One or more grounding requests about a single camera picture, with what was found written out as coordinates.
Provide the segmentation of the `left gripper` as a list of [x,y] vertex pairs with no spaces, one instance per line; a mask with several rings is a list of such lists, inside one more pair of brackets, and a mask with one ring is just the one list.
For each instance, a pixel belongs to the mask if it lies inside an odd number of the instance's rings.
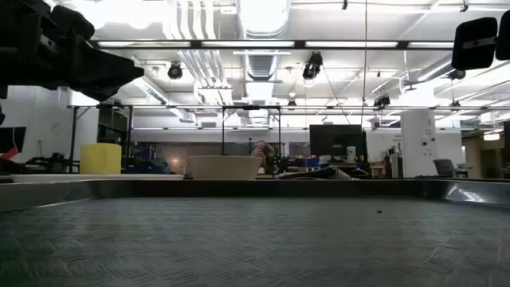
[[0,0],[0,90],[69,86],[99,102],[144,75],[133,60],[93,48],[83,14],[44,0]]

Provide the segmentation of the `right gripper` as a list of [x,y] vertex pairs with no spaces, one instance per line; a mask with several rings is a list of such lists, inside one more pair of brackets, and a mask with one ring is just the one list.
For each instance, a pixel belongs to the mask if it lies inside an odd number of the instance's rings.
[[494,58],[510,60],[510,10],[499,21],[494,17],[478,18],[456,29],[451,61],[455,69],[486,69]]

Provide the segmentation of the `yellow mug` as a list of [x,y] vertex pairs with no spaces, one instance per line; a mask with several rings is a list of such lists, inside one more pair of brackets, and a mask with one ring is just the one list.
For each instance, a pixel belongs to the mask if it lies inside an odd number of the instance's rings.
[[90,143],[80,148],[80,173],[118,175],[121,173],[122,147],[113,143]]

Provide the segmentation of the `beige bowl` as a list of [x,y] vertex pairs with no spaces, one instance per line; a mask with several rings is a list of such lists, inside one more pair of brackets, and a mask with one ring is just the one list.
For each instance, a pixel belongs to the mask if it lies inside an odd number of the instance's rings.
[[262,158],[244,155],[196,155],[187,158],[195,180],[251,180],[257,177]]

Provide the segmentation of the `gray cloth napkin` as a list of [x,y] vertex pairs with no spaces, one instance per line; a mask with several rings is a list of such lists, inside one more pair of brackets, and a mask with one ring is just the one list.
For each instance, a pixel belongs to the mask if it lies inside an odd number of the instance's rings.
[[302,171],[296,173],[280,174],[276,179],[339,179],[351,180],[351,176],[338,167],[328,166],[315,171]]

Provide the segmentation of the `black textured serving tray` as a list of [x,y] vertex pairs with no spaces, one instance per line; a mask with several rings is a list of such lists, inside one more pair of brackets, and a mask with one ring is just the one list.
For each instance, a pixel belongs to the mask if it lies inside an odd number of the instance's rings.
[[510,287],[510,182],[0,184],[0,287]]

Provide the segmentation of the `white pillar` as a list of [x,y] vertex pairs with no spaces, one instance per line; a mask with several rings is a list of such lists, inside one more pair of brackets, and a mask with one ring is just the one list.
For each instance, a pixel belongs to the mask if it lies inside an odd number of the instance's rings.
[[406,178],[435,176],[437,136],[432,110],[409,110],[401,114],[402,163]]

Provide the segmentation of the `gray office chair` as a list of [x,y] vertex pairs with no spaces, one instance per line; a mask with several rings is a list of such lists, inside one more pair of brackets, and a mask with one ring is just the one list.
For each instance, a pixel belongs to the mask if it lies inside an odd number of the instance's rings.
[[456,178],[457,170],[450,159],[435,159],[433,164],[436,168],[437,175],[445,178]]

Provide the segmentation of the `red and black equipment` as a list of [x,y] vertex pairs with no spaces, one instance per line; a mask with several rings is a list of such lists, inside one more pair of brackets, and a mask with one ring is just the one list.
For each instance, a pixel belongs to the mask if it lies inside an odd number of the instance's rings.
[[23,151],[26,127],[0,128],[0,159],[12,159]]

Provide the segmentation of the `black monitor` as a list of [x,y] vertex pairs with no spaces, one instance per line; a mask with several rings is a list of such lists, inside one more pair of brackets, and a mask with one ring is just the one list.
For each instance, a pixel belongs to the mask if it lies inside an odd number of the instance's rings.
[[355,148],[355,157],[367,161],[367,134],[360,125],[322,124],[309,126],[310,155],[347,156]]

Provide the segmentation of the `silver ceiling air duct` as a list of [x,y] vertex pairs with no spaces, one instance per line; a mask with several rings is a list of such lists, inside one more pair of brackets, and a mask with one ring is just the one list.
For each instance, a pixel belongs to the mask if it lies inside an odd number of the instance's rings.
[[[240,37],[244,40],[281,40],[287,37],[291,0],[236,0]],[[245,56],[245,68],[252,81],[269,81],[279,57]]]

